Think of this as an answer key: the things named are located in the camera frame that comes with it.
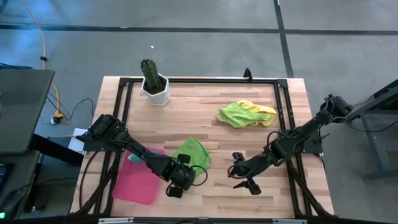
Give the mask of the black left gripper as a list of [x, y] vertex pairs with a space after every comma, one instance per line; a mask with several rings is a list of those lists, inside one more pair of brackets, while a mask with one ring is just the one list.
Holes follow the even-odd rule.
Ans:
[[[188, 154], [179, 154], [179, 161], [182, 164], [189, 164], [191, 156]], [[194, 181], [195, 171], [186, 165], [170, 163], [164, 174], [164, 179], [171, 181], [176, 187], [171, 185], [166, 189], [168, 197], [182, 198], [183, 191], [188, 190]]]

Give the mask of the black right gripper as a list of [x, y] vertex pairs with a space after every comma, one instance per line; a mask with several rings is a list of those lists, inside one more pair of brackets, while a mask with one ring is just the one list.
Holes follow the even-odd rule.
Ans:
[[[232, 179], [248, 179], [258, 175], [258, 167], [260, 163], [244, 161], [244, 156], [241, 152], [233, 153], [234, 163], [228, 167], [228, 177]], [[235, 185], [234, 189], [246, 188], [250, 191], [251, 195], [259, 195], [261, 189], [253, 180], [242, 181]]]

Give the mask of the green microfiber towel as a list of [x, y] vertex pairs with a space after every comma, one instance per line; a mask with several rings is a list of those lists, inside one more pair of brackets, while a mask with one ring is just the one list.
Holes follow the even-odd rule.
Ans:
[[203, 174], [210, 168], [212, 158], [209, 151], [199, 141], [194, 138], [186, 140], [173, 154], [177, 158], [179, 154], [186, 154], [190, 156], [188, 166], [193, 166], [195, 177]]
[[267, 112], [251, 112], [238, 103], [231, 103], [218, 110], [216, 119], [222, 123], [229, 124], [233, 128], [245, 128], [249, 125], [257, 126], [258, 124], [268, 126], [269, 123], [273, 122], [274, 115]]

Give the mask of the pink tray mat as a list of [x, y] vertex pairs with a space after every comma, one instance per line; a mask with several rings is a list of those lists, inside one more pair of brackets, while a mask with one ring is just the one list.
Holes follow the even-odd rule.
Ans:
[[128, 151], [124, 156], [112, 196], [127, 202], [150, 205], [156, 200], [162, 179], [146, 163], [129, 161], [127, 157], [130, 154]]

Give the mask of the teal microfiber towel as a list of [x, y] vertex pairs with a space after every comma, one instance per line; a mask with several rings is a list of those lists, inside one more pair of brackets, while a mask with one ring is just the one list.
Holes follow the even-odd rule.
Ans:
[[128, 155], [128, 160], [134, 163], [146, 163], [143, 159], [141, 159], [139, 156], [131, 153], [130, 155]]

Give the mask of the yellow microfiber towel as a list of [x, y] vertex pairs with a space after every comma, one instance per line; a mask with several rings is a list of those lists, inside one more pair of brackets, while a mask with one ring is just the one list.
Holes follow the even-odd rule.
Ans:
[[237, 104], [248, 112], [261, 117], [261, 120], [250, 123], [251, 126], [258, 126], [261, 124], [263, 127], [269, 127], [276, 119], [277, 112], [274, 108], [257, 105], [248, 100], [240, 100]]

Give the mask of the white hexagonal plant pot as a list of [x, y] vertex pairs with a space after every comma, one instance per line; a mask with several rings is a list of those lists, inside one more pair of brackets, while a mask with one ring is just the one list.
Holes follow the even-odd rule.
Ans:
[[169, 79], [158, 73], [160, 79], [164, 82], [165, 88], [159, 93], [151, 94], [146, 90], [146, 79], [143, 79], [141, 90], [147, 96], [149, 103], [153, 106], [165, 106], [170, 99]]

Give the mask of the green cactus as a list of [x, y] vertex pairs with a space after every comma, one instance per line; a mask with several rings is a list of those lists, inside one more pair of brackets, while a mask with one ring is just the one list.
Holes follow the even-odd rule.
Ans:
[[145, 80], [145, 88], [151, 94], [156, 94], [164, 90], [164, 82], [157, 72], [155, 62], [149, 58], [141, 61], [141, 70]]

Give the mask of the white paper sheet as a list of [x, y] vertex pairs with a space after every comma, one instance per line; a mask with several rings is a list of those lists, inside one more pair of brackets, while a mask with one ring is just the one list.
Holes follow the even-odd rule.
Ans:
[[86, 129], [75, 128], [73, 134], [70, 137], [70, 143], [68, 145], [68, 148], [80, 154], [86, 155], [86, 151], [83, 150], [85, 143], [76, 138], [77, 136], [81, 136], [86, 132]]

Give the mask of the black desk beam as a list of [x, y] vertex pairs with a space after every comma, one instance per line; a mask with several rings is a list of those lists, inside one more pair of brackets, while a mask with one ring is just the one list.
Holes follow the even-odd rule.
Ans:
[[38, 134], [33, 134], [30, 140], [29, 150], [39, 151], [41, 154], [76, 166], [80, 166], [83, 161], [82, 154]]

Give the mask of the grey metal table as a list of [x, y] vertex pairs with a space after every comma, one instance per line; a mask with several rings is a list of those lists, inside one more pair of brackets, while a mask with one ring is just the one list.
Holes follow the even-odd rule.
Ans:
[[377, 171], [363, 176], [364, 181], [398, 177], [398, 165], [389, 158], [398, 153], [398, 79], [355, 107], [346, 119], [352, 129], [366, 134]]

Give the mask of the dark grey desk top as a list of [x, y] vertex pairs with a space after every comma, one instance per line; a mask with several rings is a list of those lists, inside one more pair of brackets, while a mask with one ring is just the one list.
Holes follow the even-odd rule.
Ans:
[[0, 70], [0, 154], [28, 150], [53, 70]]

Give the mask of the black rounded device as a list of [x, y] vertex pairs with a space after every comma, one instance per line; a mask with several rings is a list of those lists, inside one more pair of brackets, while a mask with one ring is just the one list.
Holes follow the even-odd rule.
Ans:
[[24, 192], [21, 189], [10, 191], [0, 203], [0, 220], [14, 219], [23, 197]]

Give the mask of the silver bracket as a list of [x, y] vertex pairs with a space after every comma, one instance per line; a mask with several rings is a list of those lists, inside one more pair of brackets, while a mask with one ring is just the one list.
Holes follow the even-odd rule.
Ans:
[[98, 220], [98, 224], [130, 224], [133, 222], [133, 218], [100, 218]]
[[308, 224], [308, 223], [306, 220], [278, 218], [278, 219], [273, 219], [272, 224]]

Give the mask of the black aluminium table frame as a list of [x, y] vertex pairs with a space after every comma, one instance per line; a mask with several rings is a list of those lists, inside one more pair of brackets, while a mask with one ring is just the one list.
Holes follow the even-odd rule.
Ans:
[[268, 128], [251, 126], [234, 129], [216, 120], [220, 107], [239, 100], [283, 108], [285, 118], [294, 116], [302, 125], [312, 118], [304, 81], [301, 78], [266, 79], [237, 83], [225, 78], [174, 78], [170, 81], [170, 101], [165, 106], [150, 105], [140, 83], [132, 88], [127, 116], [131, 136], [147, 147], [172, 154], [188, 138], [199, 140], [212, 156], [208, 177], [181, 198], [165, 194], [160, 183], [155, 200], [141, 205], [120, 199], [113, 201], [114, 217], [207, 217], [207, 218], [292, 218], [294, 209], [285, 165], [270, 167], [255, 178], [262, 192], [251, 195], [227, 176], [233, 152], [245, 158], [262, 151], [268, 139], [275, 138], [280, 122]]

